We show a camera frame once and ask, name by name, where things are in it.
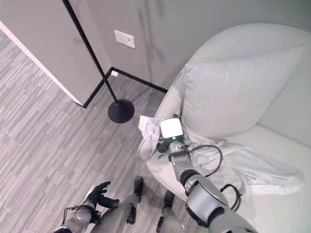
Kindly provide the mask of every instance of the light switch plate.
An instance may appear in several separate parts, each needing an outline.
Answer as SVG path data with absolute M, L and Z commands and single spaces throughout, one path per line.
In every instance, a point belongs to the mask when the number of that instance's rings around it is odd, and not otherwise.
M 135 48 L 134 37 L 128 34 L 124 34 L 125 45 L 131 48 Z
M 135 48 L 134 37 L 132 35 L 125 34 L 123 32 L 119 32 L 115 30 L 116 41 L 124 44 L 128 47 Z

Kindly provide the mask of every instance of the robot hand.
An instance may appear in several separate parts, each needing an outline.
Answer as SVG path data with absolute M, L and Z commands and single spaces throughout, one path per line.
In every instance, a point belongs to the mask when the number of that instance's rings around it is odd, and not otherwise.
M 94 204 L 94 209 L 96 209 L 96 204 L 110 208 L 115 209 L 117 208 L 120 200 L 119 199 L 111 199 L 104 196 L 104 193 L 107 192 L 105 188 L 107 188 L 108 185 L 110 185 L 111 182 L 104 182 L 100 185 L 96 186 L 93 191 L 86 197 L 86 200 L 84 203 L 91 202 Z

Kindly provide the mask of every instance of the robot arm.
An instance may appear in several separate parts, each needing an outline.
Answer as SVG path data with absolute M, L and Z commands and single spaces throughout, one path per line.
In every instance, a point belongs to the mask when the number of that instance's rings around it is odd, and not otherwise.
M 210 179 L 193 168 L 188 153 L 170 154 L 170 161 L 188 197 L 186 210 L 200 226 L 207 227 L 210 233 L 257 233 L 229 208 L 226 197 Z
M 194 169 L 190 159 L 191 151 L 184 145 L 185 137 L 179 119 L 162 121 L 160 128 L 165 145 L 162 147 L 169 150 L 169 160 L 174 168 L 176 179 L 181 182 L 188 197 L 186 210 L 189 215 L 199 225 L 207 227 L 209 233 L 257 233 L 244 218 L 229 208 L 226 197 L 210 179 Z M 220 149 L 217 147 L 216 149 L 222 159 Z

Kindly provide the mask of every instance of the chair cushion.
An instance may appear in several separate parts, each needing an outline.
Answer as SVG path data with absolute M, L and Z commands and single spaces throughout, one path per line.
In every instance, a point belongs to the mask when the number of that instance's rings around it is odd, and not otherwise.
M 188 63 L 182 122 L 217 138 L 252 128 L 294 72 L 305 47 L 217 62 Z
M 305 186 L 290 195 L 250 196 L 248 203 L 242 203 L 238 214 L 242 215 L 258 230 L 269 233 L 309 232 L 311 222 L 311 149 L 262 126 L 256 125 L 250 131 L 227 138 L 231 143 L 247 145 L 300 169 L 305 176 Z M 167 189 L 186 200 L 182 185 L 176 180 L 173 167 L 167 157 L 147 160 L 152 174 Z

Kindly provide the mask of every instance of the black lamp base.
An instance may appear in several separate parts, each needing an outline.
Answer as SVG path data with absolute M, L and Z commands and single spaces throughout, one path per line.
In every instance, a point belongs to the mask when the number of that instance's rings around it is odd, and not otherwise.
M 131 101 L 121 99 L 119 103 L 111 103 L 108 108 L 108 116 L 115 123 L 126 123 L 134 115 L 135 108 Z

